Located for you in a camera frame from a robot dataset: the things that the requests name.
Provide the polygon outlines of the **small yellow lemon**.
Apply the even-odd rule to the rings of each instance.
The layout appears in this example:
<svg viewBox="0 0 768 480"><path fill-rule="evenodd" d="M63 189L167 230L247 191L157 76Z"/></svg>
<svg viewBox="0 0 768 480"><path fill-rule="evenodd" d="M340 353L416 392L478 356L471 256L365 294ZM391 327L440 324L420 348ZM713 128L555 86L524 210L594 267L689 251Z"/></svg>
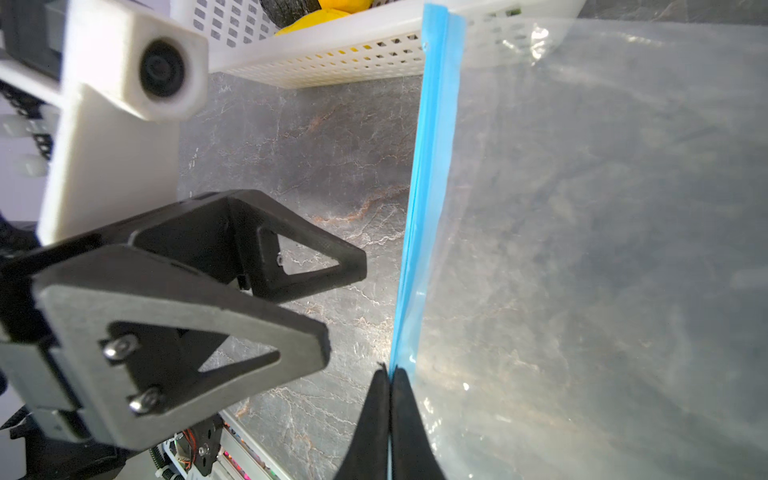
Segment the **small yellow lemon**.
<svg viewBox="0 0 768 480"><path fill-rule="evenodd" d="M372 0L319 0L323 10L338 10L347 14L354 14L368 10Z"/></svg>

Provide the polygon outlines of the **clear zip bag blue zipper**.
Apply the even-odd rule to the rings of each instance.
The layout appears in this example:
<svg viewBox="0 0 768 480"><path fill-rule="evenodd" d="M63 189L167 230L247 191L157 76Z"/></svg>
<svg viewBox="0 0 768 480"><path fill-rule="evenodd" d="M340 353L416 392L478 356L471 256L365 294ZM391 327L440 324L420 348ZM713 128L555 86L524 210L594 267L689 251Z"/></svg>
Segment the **clear zip bag blue zipper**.
<svg viewBox="0 0 768 480"><path fill-rule="evenodd" d="M767 475L767 29L467 19L398 348L450 479Z"/></svg>

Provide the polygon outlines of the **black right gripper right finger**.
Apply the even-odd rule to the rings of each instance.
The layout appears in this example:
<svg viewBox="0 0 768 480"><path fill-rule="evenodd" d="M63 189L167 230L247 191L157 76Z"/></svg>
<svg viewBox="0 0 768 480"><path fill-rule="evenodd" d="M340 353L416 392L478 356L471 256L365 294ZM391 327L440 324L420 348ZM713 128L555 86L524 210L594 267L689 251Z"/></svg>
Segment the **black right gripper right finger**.
<svg viewBox="0 0 768 480"><path fill-rule="evenodd" d="M445 480L419 413L408 373L397 367L390 390L391 476L395 480Z"/></svg>

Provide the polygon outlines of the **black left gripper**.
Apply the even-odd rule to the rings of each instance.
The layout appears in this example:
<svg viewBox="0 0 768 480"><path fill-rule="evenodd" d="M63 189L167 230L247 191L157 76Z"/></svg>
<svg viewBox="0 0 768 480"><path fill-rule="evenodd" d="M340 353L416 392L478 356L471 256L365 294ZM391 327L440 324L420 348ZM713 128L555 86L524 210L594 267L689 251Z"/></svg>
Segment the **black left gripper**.
<svg viewBox="0 0 768 480"><path fill-rule="evenodd" d="M1 270L1 366L48 436L142 450L328 365L323 323L132 247L133 219Z"/></svg>

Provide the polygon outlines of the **white perforated plastic basket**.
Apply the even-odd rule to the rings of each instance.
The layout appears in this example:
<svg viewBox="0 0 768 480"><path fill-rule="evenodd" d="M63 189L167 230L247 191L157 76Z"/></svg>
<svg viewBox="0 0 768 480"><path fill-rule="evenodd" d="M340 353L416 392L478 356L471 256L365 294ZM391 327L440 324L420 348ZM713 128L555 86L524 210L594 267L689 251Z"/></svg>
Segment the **white perforated plastic basket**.
<svg viewBox="0 0 768 480"><path fill-rule="evenodd" d="M545 21L574 20L581 1L447 1L466 21L466 45L534 59L563 36ZM173 1L170 16L209 40L216 73L286 89L419 75L421 1L375 1L365 12L281 35L257 1Z"/></svg>

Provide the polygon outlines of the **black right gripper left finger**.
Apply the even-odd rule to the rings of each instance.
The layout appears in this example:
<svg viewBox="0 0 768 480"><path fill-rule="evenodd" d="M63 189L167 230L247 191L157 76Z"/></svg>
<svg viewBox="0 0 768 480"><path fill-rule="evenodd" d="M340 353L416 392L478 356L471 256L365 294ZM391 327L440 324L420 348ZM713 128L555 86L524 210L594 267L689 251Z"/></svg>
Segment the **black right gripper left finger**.
<svg viewBox="0 0 768 480"><path fill-rule="evenodd" d="M378 368L336 480L388 478L391 383L385 367Z"/></svg>

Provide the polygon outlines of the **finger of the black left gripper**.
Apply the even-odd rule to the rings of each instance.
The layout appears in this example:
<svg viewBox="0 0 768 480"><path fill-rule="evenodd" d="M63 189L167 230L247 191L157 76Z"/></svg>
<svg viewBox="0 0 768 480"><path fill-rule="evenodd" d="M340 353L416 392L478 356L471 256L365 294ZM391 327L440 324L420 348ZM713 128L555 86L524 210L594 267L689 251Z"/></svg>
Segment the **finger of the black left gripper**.
<svg viewBox="0 0 768 480"><path fill-rule="evenodd" d="M257 190L209 192L133 219L128 243L284 303L361 281L365 252ZM289 246L330 260L289 272Z"/></svg>

